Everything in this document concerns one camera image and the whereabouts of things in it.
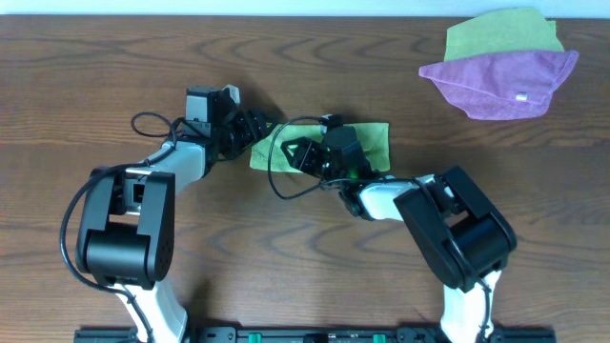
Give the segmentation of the light green microfiber cloth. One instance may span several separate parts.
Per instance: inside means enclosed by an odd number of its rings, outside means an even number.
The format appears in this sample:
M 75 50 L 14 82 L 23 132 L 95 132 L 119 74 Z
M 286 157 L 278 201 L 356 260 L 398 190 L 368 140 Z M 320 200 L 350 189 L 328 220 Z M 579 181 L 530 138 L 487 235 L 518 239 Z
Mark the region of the light green microfiber cloth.
M 349 124 L 349 127 L 353 127 L 356 130 L 356 136 L 372 168 L 380 172 L 387 172 L 391 168 L 389 124 L 360 123 Z M 250 167 L 254 170 L 266 171 L 268 168 L 269 150 L 271 146 L 274 146 L 271 171 L 299 173 L 298 170 L 289 165 L 281 151 L 280 145 L 284 141 L 299 137 L 309 137 L 320 142 L 322 140 L 320 127 L 318 125 L 290 125 L 282 130 L 275 142 L 272 143 L 273 137 L 279 129 L 280 127 L 276 127 L 269 137 L 252 146 Z

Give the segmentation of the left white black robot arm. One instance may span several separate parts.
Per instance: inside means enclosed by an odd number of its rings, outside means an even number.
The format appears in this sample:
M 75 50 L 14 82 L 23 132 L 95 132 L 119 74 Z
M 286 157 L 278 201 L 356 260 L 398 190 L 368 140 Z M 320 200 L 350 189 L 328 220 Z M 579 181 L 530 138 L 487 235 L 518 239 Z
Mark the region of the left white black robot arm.
M 77 342 L 181 342 L 188 328 L 168 272 L 175 239 L 175 198 L 218 162 L 231 161 L 273 131 L 276 118 L 260 108 L 243 110 L 237 87 L 191 87 L 186 109 L 164 118 L 163 144 L 136 162 L 96 168 L 69 204 L 60 229 L 67 254 L 72 210 L 84 204 L 75 256 L 65 256 L 83 284 L 113 293 L 135 325 L 81 329 Z

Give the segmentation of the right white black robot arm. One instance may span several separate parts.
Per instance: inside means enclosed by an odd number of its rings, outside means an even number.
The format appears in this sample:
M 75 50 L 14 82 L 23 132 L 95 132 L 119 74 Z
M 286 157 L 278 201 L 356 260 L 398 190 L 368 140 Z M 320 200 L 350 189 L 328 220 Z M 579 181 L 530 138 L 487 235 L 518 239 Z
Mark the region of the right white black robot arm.
M 517 246 L 506 219 L 460 167 L 394 178 L 372 168 L 356 130 L 328 127 L 321 141 L 298 137 L 280 148 L 289 165 L 334 186 L 347 211 L 368 221 L 402 221 L 444 287 L 440 328 L 451 342 L 487 342 L 494 288 Z

